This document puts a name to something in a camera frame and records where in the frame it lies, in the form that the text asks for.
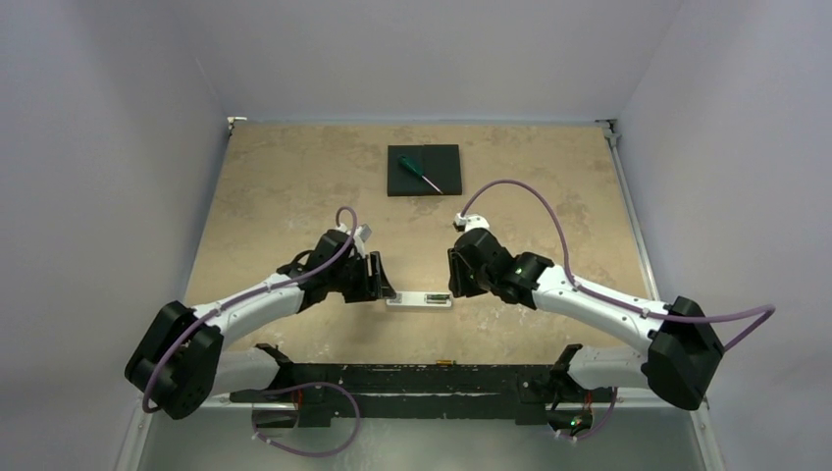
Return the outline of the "white remote control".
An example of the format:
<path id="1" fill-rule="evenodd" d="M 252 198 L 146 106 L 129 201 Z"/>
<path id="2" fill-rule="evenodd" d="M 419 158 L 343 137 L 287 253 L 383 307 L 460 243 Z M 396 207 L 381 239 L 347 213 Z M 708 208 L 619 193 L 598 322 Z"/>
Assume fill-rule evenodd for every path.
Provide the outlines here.
<path id="1" fill-rule="evenodd" d="M 425 296 L 430 293 L 446 294 L 449 301 L 445 304 L 428 304 Z M 395 299 L 387 299 L 386 306 L 391 308 L 407 309 L 450 309 L 452 307 L 451 294 L 436 291 L 398 291 Z"/>

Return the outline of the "green handled screwdriver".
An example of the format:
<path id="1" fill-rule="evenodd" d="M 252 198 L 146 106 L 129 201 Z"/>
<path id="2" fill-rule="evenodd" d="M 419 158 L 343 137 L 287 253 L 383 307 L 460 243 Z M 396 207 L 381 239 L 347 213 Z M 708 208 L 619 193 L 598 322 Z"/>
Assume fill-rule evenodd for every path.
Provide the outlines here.
<path id="1" fill-rule="evenodd" d="M 426 176 L 424 169 L 415 160 L 413 160 L 410 157 L 407 157 L 406 155 L 399 155 L 397 157 L 397 162 L 399 166 L 405 169 L 407 172 L 409 172 L 416 178 L 421 179 L 438 194 L 442 194 L 442 190 Z"/>

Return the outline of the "green battery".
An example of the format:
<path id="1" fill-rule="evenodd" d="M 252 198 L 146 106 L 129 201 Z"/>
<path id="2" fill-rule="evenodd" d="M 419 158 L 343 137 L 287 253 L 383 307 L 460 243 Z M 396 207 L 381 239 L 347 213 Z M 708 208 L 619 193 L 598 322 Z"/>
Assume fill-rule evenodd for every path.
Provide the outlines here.
<path id="1" fill-rule="evenodd" d="M 430 293 L 425 296 L 425 302 L 428 304 L 445 304 L 449 301 L 449 296 L 446 294 Z"/>

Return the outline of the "black foam pad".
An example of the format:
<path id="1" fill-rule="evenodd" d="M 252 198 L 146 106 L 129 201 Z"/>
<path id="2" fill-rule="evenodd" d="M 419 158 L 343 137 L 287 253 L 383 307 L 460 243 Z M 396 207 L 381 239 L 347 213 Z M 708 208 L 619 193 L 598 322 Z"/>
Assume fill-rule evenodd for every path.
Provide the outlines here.
<path id="1" fill-rule="evenodd" d="M 424 169 L 426 176 L 442 190 L 442 194 L 400 167 L 397 162 L 399 155 L 415 160 Z M 462 190 L 458 144 L 388 146 L 387 196 L 461 195 Z"/>

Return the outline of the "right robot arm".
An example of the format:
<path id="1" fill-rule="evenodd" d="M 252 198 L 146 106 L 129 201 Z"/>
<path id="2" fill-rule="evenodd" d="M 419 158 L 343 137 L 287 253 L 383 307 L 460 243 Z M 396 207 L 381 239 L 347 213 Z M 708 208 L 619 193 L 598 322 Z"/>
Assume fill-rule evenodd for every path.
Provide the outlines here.
<path id="1" fill-rule="evenodd" d="M 679 296 L 670 304 L 570 278 L 563 266 L 532 252 L 511 254 L 488 230 L 464 233 L 447 252 L 452 295 L 490 293 L 507 304 L 565 315 L 619 340 L 613 348 L 581 346 L 553 369 L 550 384 L 565 399 L 585 390 L 652 391 L 684 410 L 698 409 L 725 347 L 701 307 Z"/>

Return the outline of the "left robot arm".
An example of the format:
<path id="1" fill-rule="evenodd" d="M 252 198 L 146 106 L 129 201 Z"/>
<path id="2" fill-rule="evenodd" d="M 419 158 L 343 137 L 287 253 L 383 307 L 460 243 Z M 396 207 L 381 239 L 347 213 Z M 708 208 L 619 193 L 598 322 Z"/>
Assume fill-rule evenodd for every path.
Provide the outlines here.
<path id="1" fill-rule="evenodd" d="M 275 354 L 261 347 L 231 354 L 226 347 L 333 292 L 346 303 L 394 298 L 380 253 L 365 248 L 370 235 L 366 224 L 339 226 L 251 288 L 192 307 L 177 300 L 165 304 L 125 369 L 142 393 L 143 410 L 182 419 L 216 394 L 257 390 L 270 401 L 287 397 L 292 375 Z"/>

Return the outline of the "aluminium frame rail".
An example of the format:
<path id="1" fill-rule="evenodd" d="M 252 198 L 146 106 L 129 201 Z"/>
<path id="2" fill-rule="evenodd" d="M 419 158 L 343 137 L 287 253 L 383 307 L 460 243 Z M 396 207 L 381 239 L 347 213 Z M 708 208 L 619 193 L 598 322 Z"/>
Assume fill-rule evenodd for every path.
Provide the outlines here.
<path id="1" fill-rule="evenodd" d="M 650 262 L 650 256 L 646 247 L 644 235 L 641 224 L 635 209 L 630 188 L 625 176 L 623 164 L 619 154 L 619 142 L 621 134 L 617 131 L 616 120 L 597 120 L 596 124 L 601 129 L 603 137 L 607 143 L 608 151 L 612 161 L 612 165 L 616 174 L 616 178 L 620 187 L 622 199 L 628 214 L 628 221 L 631 228 L 631 233 L 636 243 L 638 256 L 641 265 L 643 280 L 652 300 L 659 300 L 660 294 L 657 288 L 656 279 Z"/>

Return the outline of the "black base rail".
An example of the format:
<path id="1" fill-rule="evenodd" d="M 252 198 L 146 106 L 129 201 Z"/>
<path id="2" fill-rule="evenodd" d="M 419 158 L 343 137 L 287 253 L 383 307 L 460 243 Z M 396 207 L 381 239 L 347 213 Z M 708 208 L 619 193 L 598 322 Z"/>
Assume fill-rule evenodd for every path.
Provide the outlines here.
<path id="1" fill-rule="evenodd" d="M 266 346 L 280 367 L 263 391 L 231 395 L 233 403 L 286 405 L 302 428 L 328 427 L 337 418 L 511 420 L 544 425 L 563 403 L 591 393 L 572 380 L 569 347 L 548 364 L 297 363 Z"/>

